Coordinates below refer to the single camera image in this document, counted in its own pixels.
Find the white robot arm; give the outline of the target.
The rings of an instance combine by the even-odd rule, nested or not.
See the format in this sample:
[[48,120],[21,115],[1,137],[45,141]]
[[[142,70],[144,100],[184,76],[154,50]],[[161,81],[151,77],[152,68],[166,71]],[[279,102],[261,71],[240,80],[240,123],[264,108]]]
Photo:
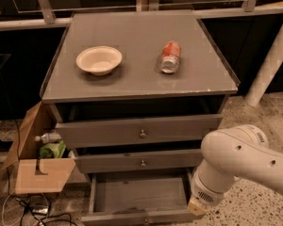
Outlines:
[[230,188],[246,179],[283,196],[283,153],[269,148],[266,135],[245,124],[208,133],[201,142],[203,160],[193,171],[188,210],[204,215],[221,203]]

